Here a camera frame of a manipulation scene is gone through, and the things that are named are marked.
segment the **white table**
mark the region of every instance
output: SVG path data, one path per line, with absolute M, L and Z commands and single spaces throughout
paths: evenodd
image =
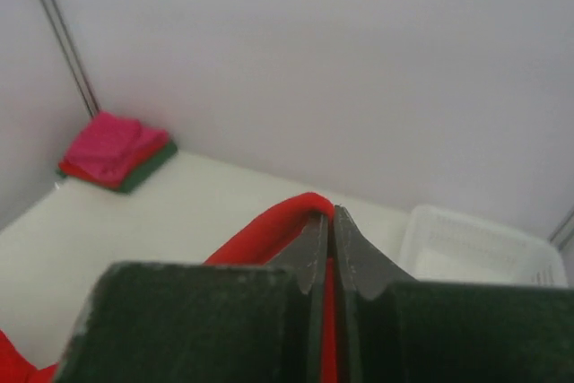
M 0 234 L 0 328 L 56 361 L 98 276 L 122 259 L 203 262 L 269 206 L 315 190 L 396 258 L 407 214 L 181 152 L 130 196 L 68 179 Z

